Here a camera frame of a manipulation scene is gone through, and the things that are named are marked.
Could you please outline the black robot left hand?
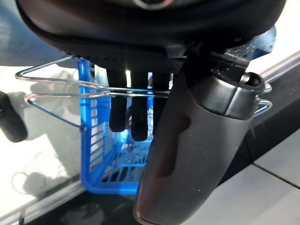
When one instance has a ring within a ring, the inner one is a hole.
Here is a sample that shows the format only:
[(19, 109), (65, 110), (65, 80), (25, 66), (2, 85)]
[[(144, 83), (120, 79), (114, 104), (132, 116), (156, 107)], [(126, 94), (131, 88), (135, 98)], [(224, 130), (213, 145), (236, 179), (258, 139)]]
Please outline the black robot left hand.
[(246, 69), (250, 41), (271, 30), (283, 0), (19, 0), (26, 25), (51, 46), (104, 67), (125, 91), (133, 73), (132, 136), (146, 135), (146, 73), (156, 94), (154, 138), (134, 216), (144, 225), (179, 225), (221, 181), (265, 91)]

